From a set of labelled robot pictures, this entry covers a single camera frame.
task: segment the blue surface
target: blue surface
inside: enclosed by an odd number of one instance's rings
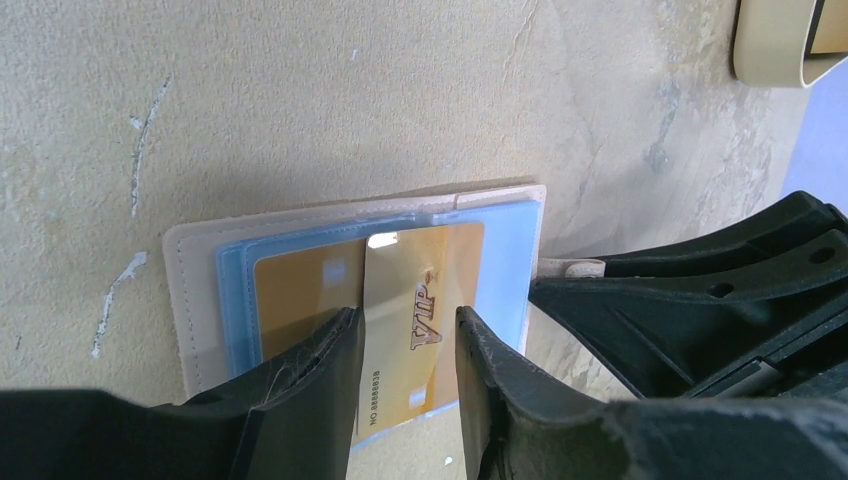
[[[848,64],[813,86],[781,196],[806,190],[848,212]]]
[[[262,363],[254,267],[263,258],[375,233],[459,223],[484,224],[475,309],[500,339],[519,349],[535,254],[537,202],[516,202],[439,214],[409,213],[349,222],[225,245],[216,252],[219,298],[230,374]]]

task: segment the beige container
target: beige container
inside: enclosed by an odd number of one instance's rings
[[[826,15],[848,0],[826,0]],[[848,52],[806,55],[816,0],[740,0],[733,66],[742,82],[755,87],[807,88],[845,61]],[[848,35],[848,28],[836,33]]]

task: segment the blue card holder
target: blue card holder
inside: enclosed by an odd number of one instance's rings
[[[259,260],[363,239],[376,233],[460,223],[484,224],[474,308],[501,340],[520,349],[536,253],[539,208],[538,202],[524,201],[436,214],[408,213],[219,247],[216,268],[230,374],[238,376],[262,363],[253,274]]]

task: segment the black plastic part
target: black plastic part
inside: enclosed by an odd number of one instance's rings
[[[843,479],[848,408],[826,401],[609,405],[561,384],[457,310],[467,478]]]
[[[604,278],[540,279],[530,300],[640,397],[837,398],[841,381],[809,381],[848,360],[828,340],[848,323],[846,231],[796,192],[712,235],[606,257]]]
[[[365,322],[310,338],[181,406],[94,390],[0,393],[0,478],[343,479]]]

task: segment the white scratch mark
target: white scratch mark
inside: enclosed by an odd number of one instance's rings
[[[141,126],[141,135],[138,136],[138,144],[133,152],[133,178],[130,184],[130,197],[132,200],[132,216],[138,212],[138,180],[141,170],[141,162],[144,160],[144,144],[147,142],[147,135],[150,133],[150,127],[153,125],[153,119],[156,118],[156,111],[159,110],[159,105],[165,94],[168,93],[168,86],[171,84],[171,75],[165,78],[165,83],[159,87],[156,96],[153,97],[153,103],[150,105],[150,110],[147,112],[147,118]]]
[[[100,314],[100,322],[97,324],[97,332],[94,334],[94,344],[91,348],[91,356],[94,358],[100,357],[100,342],[103,340],[103,335],[106,335],[106,326],[109,323],[109,309],[112,308],[112,299],[115,296],[115,289],[118,288],[124,280],[135,278],[135,271],[142,265],[147,263],[147,252],[138,252],[133,257],[127,268],[118,275],[118,278],[109,286],[109,292],[103,297],[103,312]]]
[[[521,6],[522,12],[527,8],[527,3],[529,1],[530,0],[524,0],[524,5]],[[515,34],[515,38],[512,39],[512,47],[507,53],[506,59],[504,59],[504,75],[501,82],[503,84],[506,84],[506,78],[509,76],[510,65],[512,65],[512,71],[515,72],[515,55],[518,53],[518,44],[522,36],[525,37],[524,51],[527,50],[527,42],[530,41],[530,32],[533,29],[533,18],[536,16],[536,12],[538,11],[539,0],[536,0],[533,3],[533,7],[530,9],[530,13],[524,18],[524,22],[522,22],[521,28],[518,29],[518,33]]]

